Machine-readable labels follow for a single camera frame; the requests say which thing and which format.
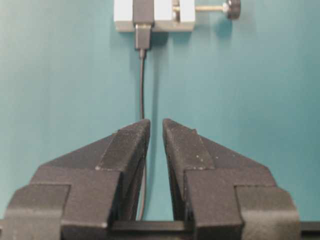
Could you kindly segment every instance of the black knob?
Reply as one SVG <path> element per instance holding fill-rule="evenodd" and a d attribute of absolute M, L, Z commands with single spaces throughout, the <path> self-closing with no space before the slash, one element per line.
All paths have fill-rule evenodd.
<path fill-rule="evenodd" d="M 238 19 L 241 13 L 241 0 L 227 0 L 228 11 L 226 16 L 228 19 Z"/>

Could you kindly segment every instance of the white clamp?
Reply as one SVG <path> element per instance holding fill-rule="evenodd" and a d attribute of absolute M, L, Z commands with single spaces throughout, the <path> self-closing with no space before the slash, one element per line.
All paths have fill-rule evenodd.
<path fill-rule="evenodd" d="M 227 0 L 221 6 L 196 6 L 195 0 L 154 1 L 154 32 L 192 32 L 196 12 L 222 12 L 229 19 L 240 16 L 240 0 Z M 134 32 L 133 0 L 114 0 L 114 22 L 118 32 Z"/>

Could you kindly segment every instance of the black plastic part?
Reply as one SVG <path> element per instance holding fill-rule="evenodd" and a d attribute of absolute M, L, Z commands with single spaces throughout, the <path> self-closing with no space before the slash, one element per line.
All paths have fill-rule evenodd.
<path fill-rule="evenodd" d="M 3 239 L 106 239 L 113 221 L 136 217 L 149 137 L 145 119 L 40 166 L 13 196 Z"/>
<path fill-rule="evenodd" d="M 3 240 L 60 240 L 69 185 L 28 185 L 15 192 L 5 214 Z"/>
<path fill-rule="evenodd" d="M 296 207 L 267 167 L 170 119 L 163 121 L 163 140 L 174 218 L 194 221 L 194 239 L 264 240 L 266 232 L 275 240 L 299 239 Z M 237 187 L 253 193 L 246 198 L 240 188 L 238 196 Z M 272 212 L 272 223 L 263 212 Z"/>
<path fill-rule="evenodd" d="M 130 221 L 150 137 L 143 120 L 42 165 L 0 220 L 1 240 L 319 240 L 267 167 L 163 122 L 175 219 Z"/>
<path fill-rule="evenodd" d="M 241 14 L 241 0 L 227 0 L 229 11 L 227 12 L 228 19 L 235 20 Z"/>

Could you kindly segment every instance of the usb cable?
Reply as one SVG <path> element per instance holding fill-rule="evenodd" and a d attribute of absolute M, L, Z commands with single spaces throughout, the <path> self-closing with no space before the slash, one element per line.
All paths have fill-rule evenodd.
<path fill-rule="evenodd" d="M 145 59 L 147 50 L 151 48 L 151 30 L 155 23 L 154 1 L 133 0 L 133 25 L 135 29 L 135 49 L 139 51 L 140 58 L 140 118 L 145 118 L 144 81 L 145 81 Z M 147 193 L 147 160 L 143 169 L 140 209 L 137 220 L 144 217 Z"/>

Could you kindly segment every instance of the teal background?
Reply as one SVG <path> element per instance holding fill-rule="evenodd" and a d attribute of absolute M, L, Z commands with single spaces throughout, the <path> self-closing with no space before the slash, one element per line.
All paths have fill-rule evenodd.
<path fill-rule="evenodd" d="M 242 9 L 238 21 L 202 14 L 192 34 L 153 36 L 147 220 L 172 219 L 167 117 L 267 165 L 302 220 L 320 220 L 320 1 Z M 39 164 L 139 119 L 133 46 L 112 0 L 0 0 L 0 216 Z"/>

